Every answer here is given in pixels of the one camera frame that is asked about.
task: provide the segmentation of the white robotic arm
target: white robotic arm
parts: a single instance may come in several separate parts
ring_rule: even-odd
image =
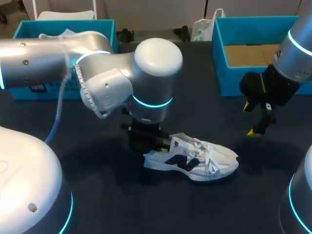
[[[0,88],[66,81],[75,69],[84,104],[102,118],[125,104],[133,116],[130,126],[122,124],[129,145],[148,153],[170,146],[159,123],[182,63],[178,47],[163,39],[120,55],[97,32],[0,40]],[[76,233],[73,195],[54,152],[35,137],[2,127],[0,133],[0,233]]]
[[[247,73],[240,90],[247,97],[244,111],[257,104],[262,118],[249,135],[262,135],[275,123],[274,109],[285,105],[312,79],[312,15],[300,17],[277,50],[265,72]],[[312,148],[292,177],[280,206],[280,225],[284,234],[312,234]]]

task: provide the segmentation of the screw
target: screw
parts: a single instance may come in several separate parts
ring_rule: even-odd
[[[276,52],[276,54],[275,54],[275,55],[276,55],[276,57],[278,57],[278,58],[279,58],[279,57],[281,56],[281,54],[282,54],[282,52],[279,50],[279,51],[277,51],[277,52]]]

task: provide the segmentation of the shoelace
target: shoelace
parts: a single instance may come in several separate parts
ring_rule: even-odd
[[[206,164],[206,172],[214,175],[217,171],[220,171],[222,174],[224,171],[221,169],[221,166],[216,160],[211,157],[213,151],[212,147],[209,144],[204,144],[200,140],[194,138],[194,142],[191,144],[195,146],[195,150],[190,152],[190,156],[197,158],[204,158]]]

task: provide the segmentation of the shoe sole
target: shoe sole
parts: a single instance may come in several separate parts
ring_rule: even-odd
[[[205,176],[201,176],[201,175],[192,174],[191,172],[185,171],[182,168],[179,168],[175,165],[169,165],[166,163],[155,162],[155,161],[152,161],[148,158],[145,158],[144,167],[152,169],[152,170],[157,170],[157,171],[178,171],[178,172],[182,172],[191,180],[198,181],[198,182],[221,179],[221,178],[227,177],[227,176],[231,175],[233,172],[235,172],[235,170],[234,170],[232,173],[228,173],[228,174],[224,174],[224,175],[219,174],[218,176],[205,177]]]

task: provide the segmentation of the robotic arm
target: robotic arm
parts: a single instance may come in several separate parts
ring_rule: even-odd
[[[248,135],[265,134],[276,123],[274,111],[285,105],[301,84],[312,79],[312,15],[300,17],[275,53],[273,63],[261,74],[248,72],[240,82],[247,97],[244,111],[251,112],[260,104],[262,118]]]
[[[164,39],[145,40],[127,54],[114,54],[109,40],[98,32],[0,41],[2,89],[62,80],[75,66],[87,107],[106,117],[125,104],[134,119],[121,126],[138,153],[170,146],[159,123],[173,99],[172,86],[182,64],[179,48]]]

